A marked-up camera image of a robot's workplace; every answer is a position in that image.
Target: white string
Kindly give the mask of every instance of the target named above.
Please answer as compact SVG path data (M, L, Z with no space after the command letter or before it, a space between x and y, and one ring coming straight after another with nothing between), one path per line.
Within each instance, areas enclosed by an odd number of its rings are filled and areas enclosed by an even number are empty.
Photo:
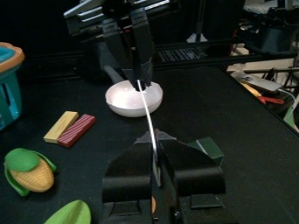
M155 142L155 130L154 130L152 119L151 119L148 107L146 104L146 97L144 97L144 93L143 93L143 89L142 89L140 80L138 80L136 82L138 82L138 87L139 87L139 91L140 91L143 102L144 102L144 112L146 112L147 122L148 122L148 126L150 126L150 133L151 133L152 145L154 145L154 154L156 156L156 142Z

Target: teal basket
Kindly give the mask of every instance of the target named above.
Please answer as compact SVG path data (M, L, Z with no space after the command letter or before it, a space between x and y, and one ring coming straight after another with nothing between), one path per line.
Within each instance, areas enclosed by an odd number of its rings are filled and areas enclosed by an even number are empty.
M12 49L0 47L0 65L1 62L10 60L14 56L15 51ZM22 93L15 73L20 65L0 73L0 130L3 130L22 114Z

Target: black tabletop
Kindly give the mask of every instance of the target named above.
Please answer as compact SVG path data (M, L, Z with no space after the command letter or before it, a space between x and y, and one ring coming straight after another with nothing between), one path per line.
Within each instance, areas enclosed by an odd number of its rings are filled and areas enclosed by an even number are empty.
M299 222L299 137L258 99L218 68L154 73L163 103L154 127L184 143L211 137L224 160L224 203L239 223ZM0 157L24 147L59 167L48 192L22 197L0 178L0 223L44 223L74 200L88 204L100 223L102 179L112 159L147 132L144 117L126 118L106 103L112 84L86 80L23 86L23 114L0 132ZM90 114L96 123L67 149L43 136L64 111Z

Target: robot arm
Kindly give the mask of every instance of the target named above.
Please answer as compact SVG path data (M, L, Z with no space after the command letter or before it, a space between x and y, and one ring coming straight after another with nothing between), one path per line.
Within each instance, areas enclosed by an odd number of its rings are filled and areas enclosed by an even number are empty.
M147 17L179 8L178 0L86 0L64 13L70 34L82 41L100 39L138 90L151 86L154 42Z

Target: cable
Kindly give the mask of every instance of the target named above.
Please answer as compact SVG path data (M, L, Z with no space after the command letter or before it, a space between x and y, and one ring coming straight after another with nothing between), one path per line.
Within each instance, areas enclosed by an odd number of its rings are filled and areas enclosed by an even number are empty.
M291 106L291 107L292 107L292 110L291 110L291 113L290 113L288 116L287 116L287 118L288 118L288 117L294 114L294 112L295 112L295 107L296 107L298 101L296 101L296 99L295 99L295 96L294 96L291 93L288 93L287 91L284 91L282 88L279 88L278 91L280 91L280 92L283 92L283 93L291 95L291 97L292 97L292 99L294 99L294 105Z

